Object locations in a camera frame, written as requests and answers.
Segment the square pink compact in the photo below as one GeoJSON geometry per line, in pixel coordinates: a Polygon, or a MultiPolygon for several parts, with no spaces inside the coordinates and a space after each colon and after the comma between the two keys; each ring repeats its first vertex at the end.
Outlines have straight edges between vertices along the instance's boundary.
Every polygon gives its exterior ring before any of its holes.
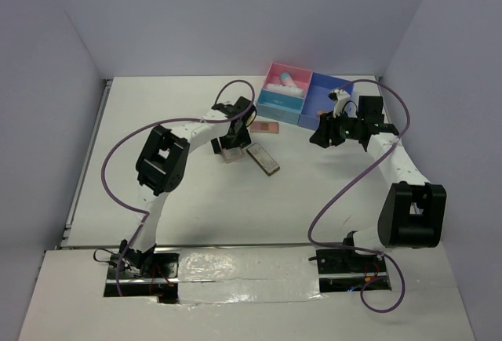
{"type": "Polygon", "coordinates": [[[244,150],[240,147],[235,147],[231,149],[223,149],[222,150],[223,160],[230,164],[234,161],[240,160],[245,157],[244,150]]]}

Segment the long eyeshadow palette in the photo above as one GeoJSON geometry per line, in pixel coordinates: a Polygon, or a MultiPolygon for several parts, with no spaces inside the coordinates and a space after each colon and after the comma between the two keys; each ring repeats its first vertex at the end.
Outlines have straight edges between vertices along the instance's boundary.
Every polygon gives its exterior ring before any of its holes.
{"type": "Polygon", "coordinates": [[[250,145],[246,152],[267,176],[272,176],[280,170],[277,161],[259,143],[250,145]]]}

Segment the pink blush palette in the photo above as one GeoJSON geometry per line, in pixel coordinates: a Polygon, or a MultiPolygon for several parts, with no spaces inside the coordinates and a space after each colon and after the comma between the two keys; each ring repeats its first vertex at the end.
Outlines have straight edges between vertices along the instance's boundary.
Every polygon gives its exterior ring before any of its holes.
{"type": "Polygon", "coordinates": [[[277,122],[254,121],[250,126],[250,132],[279,134],[277,122]]]}

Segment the white blue cream tube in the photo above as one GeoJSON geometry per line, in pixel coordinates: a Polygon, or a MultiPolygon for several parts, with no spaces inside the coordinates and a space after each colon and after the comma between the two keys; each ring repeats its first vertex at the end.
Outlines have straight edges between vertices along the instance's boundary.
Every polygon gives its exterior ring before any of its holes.
{"type": "Polygon", "coordinates": [[[270,92],[280,93],[283,95],[295,96],[295,97],[300,97],[300,98],[304,94],[304,91],[301,88],[298,88],[296,86],[290,86],[290,85],[267,83],[264,86],[264,88],[270,92]]]}

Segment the teal capped cream tube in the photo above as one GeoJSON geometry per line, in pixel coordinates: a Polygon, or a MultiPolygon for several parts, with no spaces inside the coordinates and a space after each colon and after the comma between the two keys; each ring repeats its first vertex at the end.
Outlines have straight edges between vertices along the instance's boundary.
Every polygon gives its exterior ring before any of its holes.
{"type": "Polygon", "coordinates": [[[293,80],[293,77],[288,72],[283,72],[279,75],[279,80],[282,85],[297,88],[298,85],[293,80]]]}

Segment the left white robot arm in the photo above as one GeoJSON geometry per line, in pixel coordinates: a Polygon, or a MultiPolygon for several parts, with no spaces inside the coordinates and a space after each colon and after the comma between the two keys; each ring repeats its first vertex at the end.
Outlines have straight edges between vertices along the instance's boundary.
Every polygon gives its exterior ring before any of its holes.
{"type": "Polygon", "coordinates": [[[256,115],[251,100],[241,96],[231,103],[213,105],[202,119],[167,129],[155,126],[136,161],[140,206],[147,216],[132,241],[121,242],[125,267],[136,277],[147,276],[155,265],[158,223],[166,199],[184,178],[189,154],[210,143],[214,154],[251,144],[248,123],[256,115]]]}

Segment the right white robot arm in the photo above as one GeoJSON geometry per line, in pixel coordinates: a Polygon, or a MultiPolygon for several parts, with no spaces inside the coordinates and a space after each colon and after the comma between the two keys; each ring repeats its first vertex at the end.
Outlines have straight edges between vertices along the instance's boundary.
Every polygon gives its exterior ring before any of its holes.
{"type": "Polygon", "coordinates": [[[434,248],[442,234],[447,193],[444,186],[431,183],[403,147],[398,129],[386,123],[383,99],[361,96],[355,116],[344,104],[335,103],[332,112],[319,118],[311,143],[322,148],[337,147],[347,140],[362,145],[374,163],[365,172],[379,169],[388,185],[388,193],[376,225],[350,232],[337,248],[343,266],[361,270],[369,255],[395,248],[434,248]]]}

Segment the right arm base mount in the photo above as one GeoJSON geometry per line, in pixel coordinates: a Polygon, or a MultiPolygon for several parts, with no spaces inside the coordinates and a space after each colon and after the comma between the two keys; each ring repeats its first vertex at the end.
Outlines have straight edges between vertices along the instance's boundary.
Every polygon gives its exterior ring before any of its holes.
{"type": "Polygon", "coordinates": [[[317,265],[322,293],[359,292],[366,283],[369,283],[367,290],[391,289],[385,262],[376,256],[342,249],[317,249],[308,261],[317,265]]]}

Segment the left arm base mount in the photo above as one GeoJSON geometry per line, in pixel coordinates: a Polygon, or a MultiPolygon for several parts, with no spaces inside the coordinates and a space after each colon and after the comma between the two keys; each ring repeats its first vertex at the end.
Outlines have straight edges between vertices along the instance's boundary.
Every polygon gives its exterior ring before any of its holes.
{"type": "Polygon", "coordinates": [[[164,304],[180,302],[178,253],[153,249],[144,254],[130,249],[124,257],[120,253],[107,248],[93,252],[94,262],[107,265],[105,298],[152,297],[164,304]]]}

